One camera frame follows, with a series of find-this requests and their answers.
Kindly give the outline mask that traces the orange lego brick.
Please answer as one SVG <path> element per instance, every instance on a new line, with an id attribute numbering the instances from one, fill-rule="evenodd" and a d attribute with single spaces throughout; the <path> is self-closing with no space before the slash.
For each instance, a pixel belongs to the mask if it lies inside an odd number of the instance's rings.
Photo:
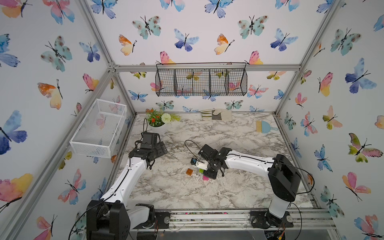
<path id="1" fill-rule="evenodd" d="M 193 172 L 194 171 L 192 169 L 187 169 L 186 174 L 191 176 L 193 174 Z"/>

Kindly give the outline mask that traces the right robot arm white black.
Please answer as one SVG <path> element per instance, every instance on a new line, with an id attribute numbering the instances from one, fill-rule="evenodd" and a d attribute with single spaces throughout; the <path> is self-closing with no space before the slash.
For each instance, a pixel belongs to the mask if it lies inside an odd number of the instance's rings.
<path id="1" fill-rule="evenodd" d="M 215 180 L 218 171 L 225 175 L 225 170 L 235 169 L 256 174 L 269 180 L 274 196 L 267 210 L 250 212 L 253 228 L 269 229 L 292 228 L 292 217 L 288 212 L 291 203 L 296 200 L 302 181 L 301 174 L 288 158 L 278 154 L 273 158 L 264 158 L 243 154 L 230 148 L 219 151 L 204 145 L 197 158 L 191 159 L 191 165 L 204 170 L 204 176 Z"/>

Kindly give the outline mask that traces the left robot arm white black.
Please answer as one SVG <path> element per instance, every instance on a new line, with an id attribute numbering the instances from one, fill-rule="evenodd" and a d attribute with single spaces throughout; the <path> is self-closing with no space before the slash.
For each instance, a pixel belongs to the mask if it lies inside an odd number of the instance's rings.
<path id="1" fill-rule="evenodd" d="M 156 158 L 168 150 L 157 133 L 143 132 L 135 142 L 129 159 L 113 185 L 99 200 L 92 200 L 85 212 L 88 240 L 126 240 L 136 227 L 154 229 L 158 234 L 155 207 L 136 204 L 128 209 L 128 201 L 141 175 L 151 169 Z"/>

